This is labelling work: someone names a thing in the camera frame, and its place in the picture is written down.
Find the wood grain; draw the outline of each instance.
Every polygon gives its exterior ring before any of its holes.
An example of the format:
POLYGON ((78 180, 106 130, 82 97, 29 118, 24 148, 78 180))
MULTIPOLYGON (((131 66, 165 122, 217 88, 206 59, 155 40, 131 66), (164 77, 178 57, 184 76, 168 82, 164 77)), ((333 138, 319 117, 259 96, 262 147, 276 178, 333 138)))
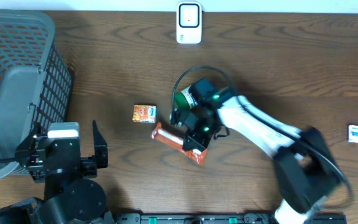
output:
MULTIPOLYGON (((162 12, 46 12, 56 43, 77 73, 69 121, 81 126, 81 154, 93 154, 91 122, 109 144, 109 167, 95 181, 112 208, 160 212, 244 212, 280 203, 271 161, 237 133, 213 141, 203 167, 150 138, 153 125, 133 123, 133 105, 158 106, 167 120, 176 79, 195 65, 233 75, 260 109, 288 124, 320 129, 350 178, 355 203, 344 210, 358 223, 358 15, 206 13, 203 41, 179 45, 175 14, 162 12)), ((179 89, 207 75, 194 73, 179 89)), ((29 177, 0 180, 0 207, 42 197, 29 177)), ((339 189, 330 202, 346 198, 339 189)))

